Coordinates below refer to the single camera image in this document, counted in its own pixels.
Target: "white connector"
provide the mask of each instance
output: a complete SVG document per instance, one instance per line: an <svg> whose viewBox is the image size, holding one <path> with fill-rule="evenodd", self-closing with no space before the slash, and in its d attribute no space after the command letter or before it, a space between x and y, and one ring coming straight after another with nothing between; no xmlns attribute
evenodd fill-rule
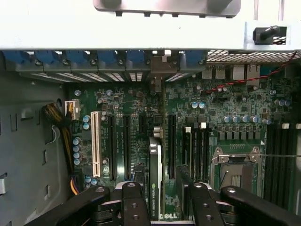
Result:
<svg viewBox="0 0 301 226"><path fill-rule="evenodd" d="M101 113L91 112L91 135L92 135L92 165L93 176L101 176L101 133L100 133Z"/></svg>
<svg viewBox="0 0 301 226"><path fill-rule="evenodd" d="M79 120L80 105L78 100L65 101L65 113L71 112L72 120Z"/></svg>

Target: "green circuit board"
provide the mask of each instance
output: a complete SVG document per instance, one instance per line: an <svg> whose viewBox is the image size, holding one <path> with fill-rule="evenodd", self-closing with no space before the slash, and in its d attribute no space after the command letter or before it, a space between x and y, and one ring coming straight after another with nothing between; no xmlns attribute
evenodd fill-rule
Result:
<svg viewBox="0 0 301 226"><path fill-rule="evenodd" d="M216 150L222 150L224 154L249 154L254 148L258 148L260 153L266 150L266 132L267 125L262 120L271 120L272 122L283 123L294 119L291 112L293 107L292 92L298 89L298 78L293 80L284 79L281 75L275 76L272 80L260 80L257 90L250 89L245 84L229 86L221 92L206 94L204 90L223 84L224 80L201 80L196 75L181 81L165 82L165 91L154 93L146 83L83 83L68 84L70 100L79 100L80 120L73 121L73 138L79 137L81 145L81 162L75 167L83 170L86 177L92 178L92 152L91 152L91 132L89 129L83 129L82 118L90 115L92 111L103 113L101 122L101 158L104 160L102 165L102 176L92 178L97 184L114 187L117 183L126 178L124 164L124 116L129 118L129 136L130 143L130 165L133 168L137 164L144 164L146 169L149 166L149 142L152 136L155 117L162 113L162 103L165 104L166 115L162 117L165 122L163 132L166 141L163 144L164 155L166 157L164 165L165 170L165 209L163 217L165 220L174 220L181 218L181 209L179 199L176 195L175 180L170 178L170 160L169 145L170 131L169 125L173 118L175 124L174 140L175 166L186 163L191 170L191 176L195 180L208 182L214 190L219 190L224 183L225 171L229 171L235 163L226 162L226 164L213 165L212 158ZM76 96L74 92L80 90L80 95ZM291 104L280 106L277 100L286 100ZM226 118L237 116L241 119L244 116L248 118L256 116L258 123L238 122L225 123ZM116 149L116 172L113 175L110 171L110 153L112 144L110 143L110 121L114 117L114 148ZM184 160L184 140L183 130L190 128L191 131L199 130L201 125L206 124L206 148L207 153L203 155L206 158L202 162L197 162L195 156L190 156ZM193 145L197 146L197 137ZM240 170L250 174L250 191L262 196L264 184L264 166L265 159L262 158L260 164L249 162L242 164ZM231 176L235 179L232 184L240 183L240 178L236 175ZM84 182L84 187L91 186L91 182Z"/></svg>

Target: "motherboard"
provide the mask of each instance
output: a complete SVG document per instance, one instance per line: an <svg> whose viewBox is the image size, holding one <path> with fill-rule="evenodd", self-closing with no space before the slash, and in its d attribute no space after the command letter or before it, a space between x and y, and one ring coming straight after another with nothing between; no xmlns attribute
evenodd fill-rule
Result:
<svg viewBox="0 0 301 226"><path fill-rule="evenodd" d="M262 67L260 74L268 70ZM83 187L114 189L133 180L135 169L143 166L145 193L151 194L146 197L154 199L147 200L153 220L182 218L175 181L181 165L188 166L193 180L216 191L235 185L264 197L276 183L276 193L288 192L279 191L277 184L291 183L292 162L270 157L277 145L269 139L286 133L282 126L296 120L299 78L279 73L257 83L219 87L225 82L217 76L206 79L203 72L163 81L160 92L143 82L68 84L69 98L80 109L72 121L72 138ZM285 136L279 154L290 154L293 134ZM282 181L271 181L275 165L282 167ZM288 208L289 200L281 202Z"/></svg>

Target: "white pci slot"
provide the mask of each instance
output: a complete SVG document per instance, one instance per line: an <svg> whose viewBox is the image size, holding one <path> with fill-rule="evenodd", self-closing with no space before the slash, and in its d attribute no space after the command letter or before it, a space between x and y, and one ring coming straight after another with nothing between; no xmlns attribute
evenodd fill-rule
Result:
<svg viewBox="0 0 301 226"><path fill-rule="evenodd" d="M92 135L92 165L93 176L101 176L101 132L100 132L100 112L91 112L91 135Z"/></svg>

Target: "perforated metal panel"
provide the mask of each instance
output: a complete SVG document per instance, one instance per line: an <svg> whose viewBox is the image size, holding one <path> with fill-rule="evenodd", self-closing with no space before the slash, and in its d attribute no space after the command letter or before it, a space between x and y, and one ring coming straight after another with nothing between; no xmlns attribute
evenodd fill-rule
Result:
<svg viewBox="0 0 301 226"><path fill-rule="evenodd" d="M250 52L241 53L238 51L211 50L208 52L207 63L247 64L247 63L283 63L290 59L294 52ZM298 52L294 59L300 58Z"/></svg>

